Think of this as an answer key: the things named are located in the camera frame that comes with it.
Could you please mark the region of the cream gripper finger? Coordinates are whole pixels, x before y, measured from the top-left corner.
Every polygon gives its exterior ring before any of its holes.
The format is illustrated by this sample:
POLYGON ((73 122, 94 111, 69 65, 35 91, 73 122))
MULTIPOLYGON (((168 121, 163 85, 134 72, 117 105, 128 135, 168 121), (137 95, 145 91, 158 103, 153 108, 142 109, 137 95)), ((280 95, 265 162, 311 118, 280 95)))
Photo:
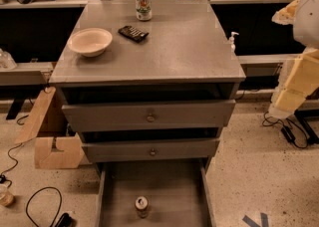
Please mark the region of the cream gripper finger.
POLYGON ((279 25, 292 25, 294 23, 296 9, 300 0, 294 0, 284 8, 276 11, 271 21, 279 25))
POLYGON ((319 50, 306 49, 283 64, 279 84, 268 109, 271 116, 287 118, 319 88, 319 50))

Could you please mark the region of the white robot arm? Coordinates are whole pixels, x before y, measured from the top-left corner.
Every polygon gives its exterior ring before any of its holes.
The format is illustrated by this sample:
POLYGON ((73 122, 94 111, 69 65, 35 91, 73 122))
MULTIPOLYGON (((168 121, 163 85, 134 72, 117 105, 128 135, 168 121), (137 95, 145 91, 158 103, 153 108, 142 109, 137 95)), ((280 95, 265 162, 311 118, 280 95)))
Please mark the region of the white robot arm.
POLYGON ((287 118, 319 88, 319 0, 299 0, 293 16, 293 37, 305 46, 287 60, 268 109, 271 116, 287 118))

